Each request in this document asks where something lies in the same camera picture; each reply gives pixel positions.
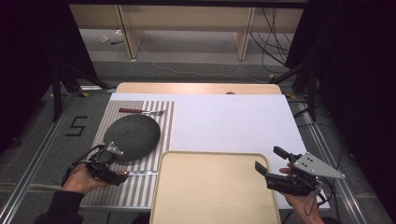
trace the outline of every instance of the striped mat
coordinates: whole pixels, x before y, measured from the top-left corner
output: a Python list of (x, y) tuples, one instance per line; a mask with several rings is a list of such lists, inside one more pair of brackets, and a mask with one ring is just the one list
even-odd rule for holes
[[(157, 171), (161, 155), (169, 150), (175, 102), (109, 101), (93, 141), (93, 147), (103, 143), (106, 130), (114, 121), (130, 115), (127, 113), (120, 113), (118, 110), (121, 107), (166, 111), (163, 116), (151, 116), (157, 121), (161, 128), (161, 138), (157, 147), (141, 160), (115, 162), (111, 165), (110, 169), (113, 171)], [(107, 188), (95, 189), (84, 197), (81, 207), (136, 210), (150, 209), (153, 202), (156, 178), (156, 175), (130, 176), (118, 187), (110, 186)]]

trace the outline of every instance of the metal bracket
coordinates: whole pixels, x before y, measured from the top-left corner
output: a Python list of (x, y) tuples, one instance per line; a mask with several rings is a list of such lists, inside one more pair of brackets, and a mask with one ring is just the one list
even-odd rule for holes
[(346, 178), (344, 174), (332, 168), (330, 165), (321, 161), (311, 153), (305, 153), (300, 159), (298, 159), (294, 164), (299, 170), (302, 170), (311, 175), (327, 176), (333, 178)]
[(117, 148), (116, 145), (114, 144), (114, 142), (111, 142), (110, 144), (108, 144), (106, 150), (108, 152), (116, 154), (117, 156), (123, 155), (123, 151), (121, 151), (119, 148)]

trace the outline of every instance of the human hand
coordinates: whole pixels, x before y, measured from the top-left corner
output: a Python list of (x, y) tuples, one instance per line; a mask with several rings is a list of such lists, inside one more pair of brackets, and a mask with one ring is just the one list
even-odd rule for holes
[(93, 189), (109, 185), (107, 182), (94, 179), (85, 164), (80, 164), (70, 173), (62, 190), (86, 194)]
[[(279, 172), (282, 174), (291, 174), (291, 165), (288, 163), (288, 167), (280, 168)], [(323, 220), (320, 217), (318, 209), (317, 195), (311, 192), (307, 196), (293, 196), (280, 192), (285, 196), (286, 201), (293, 207), (294, 212), (297, 214), (300, 221), (304, 224), (321, 224)]]

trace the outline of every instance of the white tabletop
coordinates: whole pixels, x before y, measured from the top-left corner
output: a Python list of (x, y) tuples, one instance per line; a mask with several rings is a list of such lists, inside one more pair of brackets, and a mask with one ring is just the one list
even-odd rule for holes
[[(175, 102), (170, 150), (260, 153), (274, 174), (288, 162), (274, 146), (306, 152), (284, 95), (114, 93), (110, 101)], [(276, 198), (279, 209), (290, 208)]]

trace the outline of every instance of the tan tray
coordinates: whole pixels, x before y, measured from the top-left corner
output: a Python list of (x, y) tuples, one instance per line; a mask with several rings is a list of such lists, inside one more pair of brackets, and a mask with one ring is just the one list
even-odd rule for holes
[(280, 223), (276, 197), (254, 169), (260, 154), (167, 151), (151, 224)]

